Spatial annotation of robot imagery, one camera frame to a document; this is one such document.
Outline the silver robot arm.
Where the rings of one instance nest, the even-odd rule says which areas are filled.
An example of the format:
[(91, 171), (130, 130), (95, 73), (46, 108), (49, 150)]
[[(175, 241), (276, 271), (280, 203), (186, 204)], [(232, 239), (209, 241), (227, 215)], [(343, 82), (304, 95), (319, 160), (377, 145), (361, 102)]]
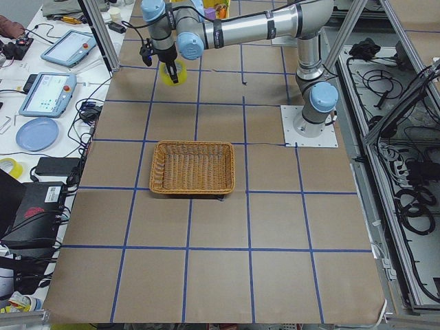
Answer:
[(322, 79), (325, 68), (320, 51), (320, 32), (333, 12), (332, 1), (295, 1), (272, 10), (213, 20), (204, 17), (202, 1), (143, 1), (140, 8), (150, 34), (141, 40), (140, 56), (150, 66), (156, 55), (174, 84), (179, 83), (178, 56), (193, 61), (209, 49), (278, 36), (296, 38), (296, 82), (305, 105), (293, 121), (294, 130), (305, 138), (322, 134), (338, 101), (336, 89)]

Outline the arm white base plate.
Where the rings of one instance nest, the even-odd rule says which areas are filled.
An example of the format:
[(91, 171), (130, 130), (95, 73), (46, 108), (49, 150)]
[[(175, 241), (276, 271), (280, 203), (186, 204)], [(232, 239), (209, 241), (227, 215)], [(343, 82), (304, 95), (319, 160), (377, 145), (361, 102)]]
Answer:
[(272, 39), (271, 44), (276, 47), (297, 47), (298, 41), (292, 36), (279, 36)]
[(321, 124), (308, 123), (303, 118), (303, 106), (281, 105), (284, 144), (288, 147), (338, 148), (331, 116)]

